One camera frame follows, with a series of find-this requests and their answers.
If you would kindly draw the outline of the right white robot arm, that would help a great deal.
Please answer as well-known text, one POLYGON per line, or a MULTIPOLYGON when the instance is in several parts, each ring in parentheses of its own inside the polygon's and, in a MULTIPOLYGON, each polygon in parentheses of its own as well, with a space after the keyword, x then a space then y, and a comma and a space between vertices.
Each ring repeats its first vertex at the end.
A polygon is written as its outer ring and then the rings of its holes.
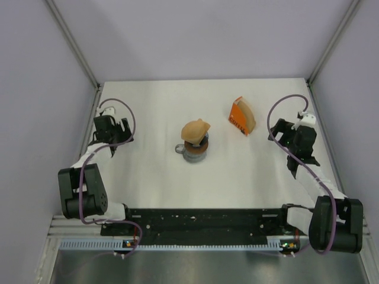
POLYGON ((313 156, 316 130, 295 126, 280 118, 269 129, 268 140, 287 154, 287 169, 307 191, 313 208, 290 205, 276 220, 278 230, 290 234, 296 228, 306 233, 318 253, 329 251, 359 253, 362 249, 363 204, 344 195, 328 181, 313 156))

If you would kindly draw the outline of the blue glass dripper cone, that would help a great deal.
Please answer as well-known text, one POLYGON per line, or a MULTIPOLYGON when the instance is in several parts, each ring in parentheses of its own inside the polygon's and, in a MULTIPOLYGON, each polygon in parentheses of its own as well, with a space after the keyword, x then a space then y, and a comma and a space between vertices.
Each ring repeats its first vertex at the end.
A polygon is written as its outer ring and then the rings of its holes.
POLYGON ((195 146, 201 147, 201 146, 205 145, 206 142, 208 142, 208 133, 206 133, 205 136, 202 138, 202 140, 198 144, 196 144, 195 146))

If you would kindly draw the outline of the single brown paper filter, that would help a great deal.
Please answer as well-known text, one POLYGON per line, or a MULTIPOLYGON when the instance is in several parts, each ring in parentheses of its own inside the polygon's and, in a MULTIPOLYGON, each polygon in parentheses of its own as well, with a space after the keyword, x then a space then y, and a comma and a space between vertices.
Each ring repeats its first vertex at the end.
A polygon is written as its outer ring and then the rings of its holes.
POLYGON ((202 119, 188 122, 181 130, 181 138, 191 144, 199 144, 211 125, 202 119))

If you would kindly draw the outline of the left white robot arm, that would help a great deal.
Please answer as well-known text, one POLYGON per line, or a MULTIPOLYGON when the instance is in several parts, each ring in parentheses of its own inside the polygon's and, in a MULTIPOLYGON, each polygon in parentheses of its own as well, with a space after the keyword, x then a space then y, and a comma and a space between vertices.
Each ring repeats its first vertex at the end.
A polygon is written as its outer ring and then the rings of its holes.
POLYGON ((127 216, 127 207, 110 202, 101 171, 114 156, 116 144, 133 141, 128 120, 116 120, 112 115, 94 118, 95 131, 86 153, 71 167, 58 172, 60 202, 67 219, 84 218, 114 220, 114 228, 120 234, 134 229, 134 220, 127 216))

